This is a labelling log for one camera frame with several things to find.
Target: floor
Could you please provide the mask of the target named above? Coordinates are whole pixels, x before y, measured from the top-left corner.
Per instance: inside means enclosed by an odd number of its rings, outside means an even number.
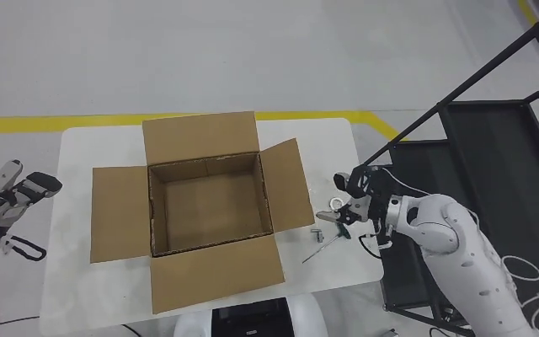
[[[80,0],[0,2],[0,123],[10,116],[373,110],[402,130],[529,27],[499,0]],[[463,99],[522,98],[539,84],[529,45]],[[352,125],[360,159],[387,139]],[[437,119],[415,139],[444,137]],[[56,172],[61,133],[0,134],[0,158]],[[53,201],[13,233],[46,246]],[[45,263],[0,256],[0,322],[39,314]],[[377,283],[315,294],[330,336],[427,336],[381,310]],[[174,318],[133,324],[171,336]],[[39,336],[37,320],[0,326]],[[72,336],[131,336],[111,327]]]

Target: metal pole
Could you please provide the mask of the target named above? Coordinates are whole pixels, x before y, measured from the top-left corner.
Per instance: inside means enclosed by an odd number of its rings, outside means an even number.
[[[430,108],[430,110],[425,112],[424,115],[419,117],[414,123],[412,123],[409,127],[404,129],[404,131],[399,133],[388,144],[386,144],[380,150],[376,151],[376,153],[373,154],[370,158],[368,158],[363,163],[363,165],[368,165],[368,164],[372,163],[375,159],[380,157],[385,151],[389,150],[390,147],[395,145],[397,142],[400,142],[410,132],[417,129],[418,126],[421,126],[430,117],[432,117],[434,114],[436,114],[438,111],[440,111],[443,107],[448,105],[450,102],[452,102],[458,96],[460,96],[462,93],[464,93],[466,90],[468,90],[473,84],[479,82],[479,80],[481,80],[481,78],[484,78],[485,76],[487,76],[497,66],[499,66],[500,64],[505,62],[508,58],[513,56],[523,46],[527,45],[531,40],[534,40],[536,35],[538,35],[538,34],[539,34],[539,23],[535,24],[533,27],[531,27],[529,30],[527,30],[523,35],[521,35],[518,39],[516,39],[515,42],[511,43],[507,48],[505,48],[502,52],[500,52],[497,56],[495,56],[492,60],[490,60],[487,64],[485,64],[481,69],[479,69],[476,73],[474,73],[469,79],[464,81],[461,85],[459,85],[455,90],[453,90],[450,94],[448,94],[445,98],[443,98],[435,106]]]
[[[384,308],[388,312],[397,313],[397,314],[399,314],[401,316],[411,318],[411,319],[415,319],[416,321],[420,321],[421,323],[425,323],[425,324],[428,324],[428,325],[433,325],[436,328],[447,330],[447,331],[450,331],[450,332],[453,332],[455,334],[459,334],[459,335],[462,335],[462,336],[465,336],[465,337],[475,337],[475,334],[473,333],[473,331],[471,331],[469,329],[464,329],[464,328],[461,328],[461,327],[457,327],[457,326],[455,326],[453,324],[449,324],[449,323],[447,323],[445,321],[436,321],[436,320],[434,320],[432,318],[421,316],[421,315],[419,315],[417,313],[411,313],[409,311],[402,310],[401,308],[397,308],[394,305],[386,305]]]
[[[523,99],[526,103],[531,103],[534,100],[539,99],[539,91],[536,91],[535,93],[531,94],[530,96]]]

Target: table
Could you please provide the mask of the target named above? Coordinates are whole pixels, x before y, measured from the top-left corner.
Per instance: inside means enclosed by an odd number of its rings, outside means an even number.
[[[359,164],[350,123],[344,119],[258,121],[260,148],[297,138],[314,211],[328,210],[328,201],[346,194],[334,188],[333,174]],[[373,233],[372,222],[349,227],[355,239],[340,239],[302,265],[320,247],[310,230],[326,237],[337,234],[331,222],[277,233],[275,239],[286,282],[157,315],[152,314],[149,258],[89,263],[92,168],[146,165],[140,126],[73,128],[64,132],[58,163],[63,190],[55,196],[49,251],[40,311],[44,335],[128,324],[200,310],[319,292],[379,281],[382,262],[357,242]],[[365,240],[376,252],[376,240]]]

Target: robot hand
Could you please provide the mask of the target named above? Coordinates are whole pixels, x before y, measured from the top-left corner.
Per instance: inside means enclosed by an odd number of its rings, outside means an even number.
[[[8,231],[30,206],[43,198],[52,197],[62,185],[56,178],[41,172],[33,172],[15,184],[22,170],[23,164],[19,160],[9,161],[0,168],[0,248],[5,254],[12,249],[26,259],[39,261],[45,258],[44,249],[23,238],[9,235]],[[35,249],[40,256],[27,254],[13,245],[14,241]]]

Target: open cardboard box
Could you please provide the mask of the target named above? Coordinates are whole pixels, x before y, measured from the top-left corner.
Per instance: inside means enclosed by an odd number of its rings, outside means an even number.
[[[147,166],[94,168],[91,263],[150,256],[154,313],[285,281],[274,233],[314,223],[295,139],[254,113],[142,122]]]

